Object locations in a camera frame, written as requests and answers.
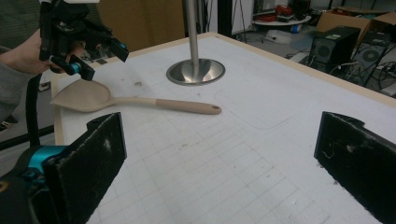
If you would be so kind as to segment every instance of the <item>floor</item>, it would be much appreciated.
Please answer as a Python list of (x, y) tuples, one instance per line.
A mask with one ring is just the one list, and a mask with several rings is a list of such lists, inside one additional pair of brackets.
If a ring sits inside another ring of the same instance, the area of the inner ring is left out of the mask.
[[(264, 49), (266, 51), (272, 52), (281, 57), (290, 58), (291, 56), (297, 54), (298, 52), (306, 51), (309, 52), (311, 47), (313, 34), (315, 32), (315, 27), (303, 26), (301, 32), (296, 35), (292, 35), (292, 41), (290, 44), (277, 44), (273, 41), (265, 39), (265, 30), (258, 30), (255, 32), (246, 32), (245, 34), (238, 35), (236, 38), (240, 39), (247, 44)], [(396, 61), (396, 50), (390, 52), (384, 59), (383, 62), (395, 62)], [(368, 88), (377, 90), (375, 82), (371, 81)], [(39, 93), (37, 112), (39, 127), (44, 128), (53, 125), (53, 115), (52, 108), (50, 105), (50, 91), (43, 91)], [(14, 117), (19, 121), (11, 129), (0, 135), (0, 147), (4, 141), (10, 138), (26, 133), (26, 122), (24, 120), (24, 99), (21, 99), (21, 105), (15, 110), (13, 114)], [(42, 145), (54, 145), (54, 136), (52, 134), (45, 135), (41, 137)], [(21, 153), (28, 148), (27, 143), (22, 143), (14, 147), (9, 147), (7, 149), (0, 149), (0, 176), (6, 173), (9, 169), (13, 167), (16, 159), (21, 155)]]

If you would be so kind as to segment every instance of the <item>gray sleeve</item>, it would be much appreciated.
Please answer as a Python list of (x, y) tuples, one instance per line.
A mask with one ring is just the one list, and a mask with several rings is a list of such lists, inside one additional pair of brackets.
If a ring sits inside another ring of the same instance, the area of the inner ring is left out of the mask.
[[(8, 49), (0, 47), (0, 53)], [(15, 71), (0, 63), (0, 122), (20, 103), (23, 89), (33, 75)]]

